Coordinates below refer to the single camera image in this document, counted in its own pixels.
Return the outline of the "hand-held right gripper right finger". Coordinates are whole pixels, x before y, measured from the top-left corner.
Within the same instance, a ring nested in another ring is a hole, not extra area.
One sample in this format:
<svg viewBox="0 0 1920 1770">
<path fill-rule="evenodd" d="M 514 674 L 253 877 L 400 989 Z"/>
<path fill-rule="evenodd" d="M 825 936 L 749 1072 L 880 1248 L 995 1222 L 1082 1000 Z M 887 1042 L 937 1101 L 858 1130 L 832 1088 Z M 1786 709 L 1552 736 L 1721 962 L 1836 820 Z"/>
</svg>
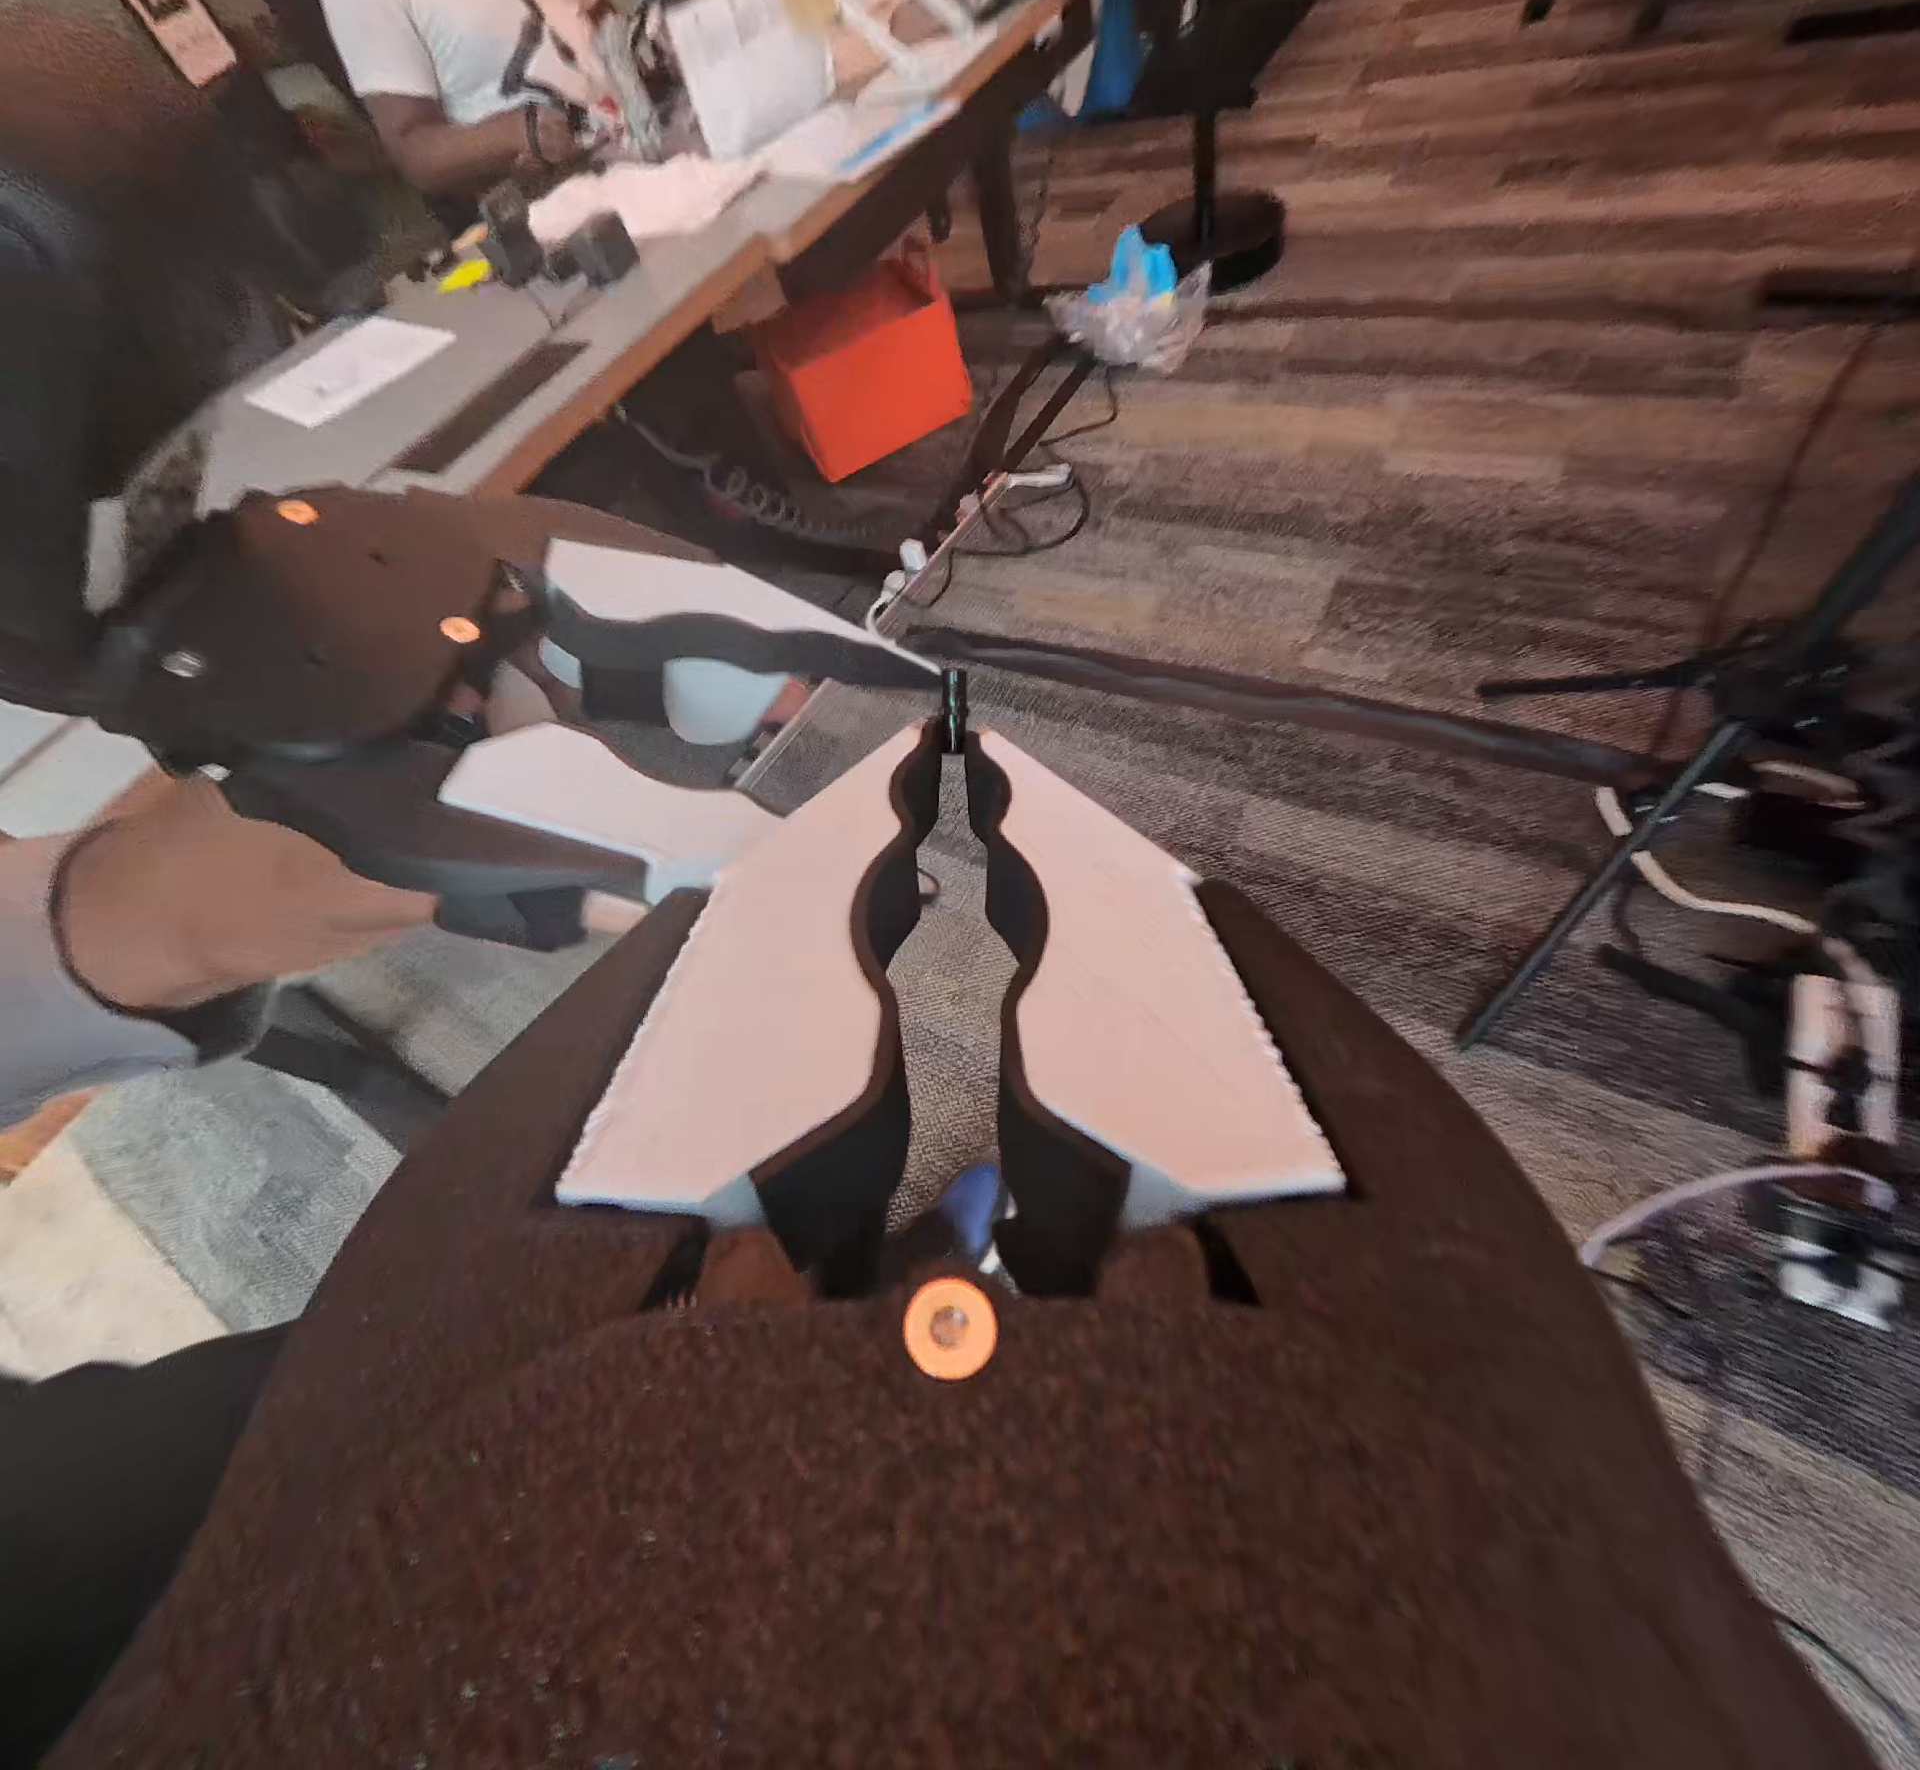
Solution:
<svg viewBox="0 0 1920 1770">
<path fill-rule="evenodd" d="M 971 803 L 994 866 L 1033 887 L 1010 939 L 1015 1098 L 1122 1167 L 1118 1231 L 1217 1206 L 1340 1197 L 1346 1173 L 1200 902 L 1200 879 L 1000 731 Z"/>
</svg>

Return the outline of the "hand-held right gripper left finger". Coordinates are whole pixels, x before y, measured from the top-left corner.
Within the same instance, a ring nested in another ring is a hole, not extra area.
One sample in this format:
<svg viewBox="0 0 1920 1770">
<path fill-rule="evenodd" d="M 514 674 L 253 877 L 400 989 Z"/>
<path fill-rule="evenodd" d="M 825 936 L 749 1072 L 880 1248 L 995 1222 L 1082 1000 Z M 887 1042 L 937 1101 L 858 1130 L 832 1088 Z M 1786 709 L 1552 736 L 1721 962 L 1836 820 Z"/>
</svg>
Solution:
<svg viewBox="0 0 1920 1770">
<path fill-rule="evenodd" d="M 945 734 L 901 730 L 708 893 L 556 1179 L 560 1206 L 882 1228 L 910 1144 L 889 979 Z"/>
</svg>

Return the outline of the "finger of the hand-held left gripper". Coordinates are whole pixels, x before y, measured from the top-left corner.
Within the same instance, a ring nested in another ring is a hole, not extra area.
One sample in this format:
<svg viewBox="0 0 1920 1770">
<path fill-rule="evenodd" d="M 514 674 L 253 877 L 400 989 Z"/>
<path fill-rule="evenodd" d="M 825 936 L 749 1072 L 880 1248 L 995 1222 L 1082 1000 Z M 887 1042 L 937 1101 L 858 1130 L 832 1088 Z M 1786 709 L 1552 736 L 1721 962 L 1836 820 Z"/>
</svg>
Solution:
<svg viewBox="0 0 1920 1770">
<path fill-rule="evenodd" d="M 597 722 L 660 706 L 688 745 L 737 745 L 794 680 L 942 696 L 934 660 L 722 562 L 554 541 L 540 577 L 540 661 Z"/>
<path fill-rule="evenodd" d="M 629 900 L 705 890 L 781 816 L 731 789 L 681 789 L 565 724 L 526 724 L 471 744 L 440 803 L 488 823 L 606 852 L 639 870 Z"/>
</svg>

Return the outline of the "person's left forearm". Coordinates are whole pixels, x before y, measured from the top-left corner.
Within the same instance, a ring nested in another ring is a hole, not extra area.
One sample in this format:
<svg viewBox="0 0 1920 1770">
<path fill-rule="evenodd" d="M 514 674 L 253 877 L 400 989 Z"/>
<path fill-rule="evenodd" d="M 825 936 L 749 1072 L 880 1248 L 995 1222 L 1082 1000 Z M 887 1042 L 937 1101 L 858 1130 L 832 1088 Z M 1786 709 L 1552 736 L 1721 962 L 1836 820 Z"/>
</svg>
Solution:
<svg viewBox="0 0 1920 1770">
<path fill-rule="evenodd" d="M 198 1047 L 81 987 L 60 939 L 60 889 L 90 833 L 4 844 L 3 1127 L 81 1090 L 187 1069 Z"/>
</svg>

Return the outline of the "cluttered wooden-edged desk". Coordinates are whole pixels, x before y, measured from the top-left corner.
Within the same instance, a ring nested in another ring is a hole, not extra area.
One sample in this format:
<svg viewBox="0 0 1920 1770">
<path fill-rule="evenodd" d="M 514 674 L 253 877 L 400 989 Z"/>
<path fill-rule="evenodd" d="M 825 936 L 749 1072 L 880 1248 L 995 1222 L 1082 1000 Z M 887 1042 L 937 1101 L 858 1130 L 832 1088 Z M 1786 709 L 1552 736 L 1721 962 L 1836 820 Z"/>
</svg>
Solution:
<svg viewBox="0 0 1920 1770">
<path fill-rule="evenodd" d="M 1092 40 L 1094 18 L 1092 0 L 1021 0 L 949 80 L 947 121 L 860 182 L 757 182 L 705 230 L 642 245 L 606 291 L 404 285 L 388 316 L 449 334 L 422 364 L 311 430 L 255 405 L 268 379 L 349 333 L 330 326 L 195 418 L 201 513 L 312 486 L 514 499 L 688 336 L 846 284 L 961 195 L 975 199 L 995 294 L 1020 294 L 1015 118 Z"/>
</svg>

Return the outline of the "white paper sheet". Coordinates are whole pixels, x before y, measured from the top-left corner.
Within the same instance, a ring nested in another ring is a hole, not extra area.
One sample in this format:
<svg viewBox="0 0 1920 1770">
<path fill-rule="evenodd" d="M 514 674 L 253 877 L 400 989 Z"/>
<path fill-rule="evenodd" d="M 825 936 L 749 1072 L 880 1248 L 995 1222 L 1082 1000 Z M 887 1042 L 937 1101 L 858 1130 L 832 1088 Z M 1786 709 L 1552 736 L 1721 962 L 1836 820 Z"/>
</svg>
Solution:
<svg viewBox="0 0 1920 1770">
<path fill-rule="evenodd" d="M 243 393 L 250 410 L 305 432 L 359 410 L 456 343 L 436 326 L 401 319 L 359 319 L 298 363 Z"/>
</svg>

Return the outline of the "person's shoe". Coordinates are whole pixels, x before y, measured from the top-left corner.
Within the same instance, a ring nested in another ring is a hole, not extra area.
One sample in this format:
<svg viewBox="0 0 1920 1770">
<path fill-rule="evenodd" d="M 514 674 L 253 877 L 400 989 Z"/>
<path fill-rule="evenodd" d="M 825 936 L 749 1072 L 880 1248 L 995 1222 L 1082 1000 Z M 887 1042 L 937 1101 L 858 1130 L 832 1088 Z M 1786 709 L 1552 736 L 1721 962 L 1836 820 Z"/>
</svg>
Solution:
<svg viewBox="0 0 1920 1770">
<path fill-rule="evenodd" d="M 947 1231 L 947 1252 L 965 1268 L 977 1270 L 994 1252 L 1002 1219 L 1005 1185 L 991 1159 L 972 1162 L 947 1181 L 937 1197 L 937 1215 Z"/>
</svg>

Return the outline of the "white power strip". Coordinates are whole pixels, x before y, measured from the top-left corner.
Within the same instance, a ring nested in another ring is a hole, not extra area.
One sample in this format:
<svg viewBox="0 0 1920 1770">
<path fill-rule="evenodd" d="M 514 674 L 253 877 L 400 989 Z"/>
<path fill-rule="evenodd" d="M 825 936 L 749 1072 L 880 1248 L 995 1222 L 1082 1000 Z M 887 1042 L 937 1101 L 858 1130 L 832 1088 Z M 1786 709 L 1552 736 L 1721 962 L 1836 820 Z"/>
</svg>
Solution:
<svg viewBox="0 0 1920 1770">
<path fill-rule="evenodd" d="M 1092 491 L 1067 460 L 994 472 L 984 489 L 961 499 L 957 527 L 932 542 L 906 541 L 862 613 L 862 630 L 882 633 L 895 613 L 937 606 L 965 558 L 1026 562 L 1058 551 L 1092 520 Z"/>
<path fill-rule="evenodd" d="M 1903 1007 L 1887 983 L 1800 973 L 1789 989 L 1786 1151 L 1821 1158 L 1838 1138 L 1894 1149 Z"/>
</svg>

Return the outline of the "crumpled plastic bag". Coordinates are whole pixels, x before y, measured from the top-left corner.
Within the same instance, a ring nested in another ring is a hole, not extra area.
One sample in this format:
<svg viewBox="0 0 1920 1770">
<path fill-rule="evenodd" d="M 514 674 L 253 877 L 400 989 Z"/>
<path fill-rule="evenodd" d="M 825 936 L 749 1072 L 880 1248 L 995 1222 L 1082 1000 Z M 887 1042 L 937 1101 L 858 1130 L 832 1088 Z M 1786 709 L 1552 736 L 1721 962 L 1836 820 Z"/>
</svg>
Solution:
<svg viewBox="0 0 1920 1770">
<path fill-rule="evenodd" d="M 1042 299 L 1042 314 L 1092 363 L 1171 376 L 1208 319 L 1212 261 L 1178 257 L 1141 226 L 1125 226 L 1106 274 Z"/>
</svg>

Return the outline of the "person's grey patterned sweatshirt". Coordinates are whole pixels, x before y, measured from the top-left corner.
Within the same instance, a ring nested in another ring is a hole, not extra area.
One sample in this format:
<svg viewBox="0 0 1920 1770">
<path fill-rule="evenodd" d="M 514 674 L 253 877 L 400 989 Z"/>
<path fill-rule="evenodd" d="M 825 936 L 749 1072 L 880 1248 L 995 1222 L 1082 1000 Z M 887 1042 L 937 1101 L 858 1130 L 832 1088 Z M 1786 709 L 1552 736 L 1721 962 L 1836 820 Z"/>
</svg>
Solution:
<svg viewBox="0 0 1920 1770">
<path fill-rule="evenodd" d="M 349 1105 L 255 1063 L 105 1090 L 4 1183 L 4 1376 L 298 1318 L 395 1165 Z"/>
</svg>

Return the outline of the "black tripod stand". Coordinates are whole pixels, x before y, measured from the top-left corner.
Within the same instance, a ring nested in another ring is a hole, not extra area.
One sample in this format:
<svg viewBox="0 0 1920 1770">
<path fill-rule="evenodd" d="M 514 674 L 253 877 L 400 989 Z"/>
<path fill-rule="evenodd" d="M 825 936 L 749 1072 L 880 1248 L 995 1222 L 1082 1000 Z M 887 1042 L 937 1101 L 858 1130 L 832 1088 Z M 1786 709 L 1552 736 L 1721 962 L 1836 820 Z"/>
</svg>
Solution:
<svg viewBox="0 0 1920 1770">
<path fill-rule="evenodd" d="M 1668 693 L 1702 695 L 1709 701 L 1709 724 L 1692 754 L 1669 770 L 1643 799 L 1641 811 L 1615 839 L 1576 893 L 1533 938 L 1527 953 L 1511 968 L 1499 989 L 1484 996 L 1468 1014 L 1451 1042 L 1472 1053 L 1491 1039 L 1511 1007 L 1541 979 L 1557 951 L 1582 928 L 1634 866 L 1650 854 L 1657 833 L 1672 823 L 1709 783 L 1733 776 L 1738 757 L 1755 745 L 1764 731 L 1800 721 L 1818 721 L 1838 709 L 1843 688 L 1854 672 L 1845 651 L 1847 624 L 1891 583 L 1894 572 L 1914 554 L 1917 542 L 1917 476 L 1899 486 L 1884 514 L 1858 544 L 1840 562 L 1833 577 L 1818 589 L 1813 606 L 1786 624 L 1758 635 L 1739 635 L 1733 645 L 1669 661 L 1650 672 L 1613 672 L 1603 675 L 1496 679 L 1476 688 L 1477 701 Z"/>
</svg>

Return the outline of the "black round-base stand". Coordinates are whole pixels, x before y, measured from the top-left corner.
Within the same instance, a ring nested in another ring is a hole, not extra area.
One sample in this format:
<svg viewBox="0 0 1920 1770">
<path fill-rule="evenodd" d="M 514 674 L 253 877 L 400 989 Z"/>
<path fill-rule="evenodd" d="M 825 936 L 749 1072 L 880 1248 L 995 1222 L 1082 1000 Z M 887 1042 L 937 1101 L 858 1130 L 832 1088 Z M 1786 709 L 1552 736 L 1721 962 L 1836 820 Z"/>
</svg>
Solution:
<svg viewBox="0 0 1920 1770">
<path fill-rule="evenodd" d="M 1194 0 L 1182 44 L 1182 101 L 1189 114 L 1189 195 L 1138 222 L 1147 245 L 1164 249 L 1175 275 L 1208 272 L 1212 294 L 1243 291 L 1283 257 L 1283 199 L 1263 188 L 1220 188 L 1217 139 L 1220 68 L 1215 0 Z"/>
</svg>

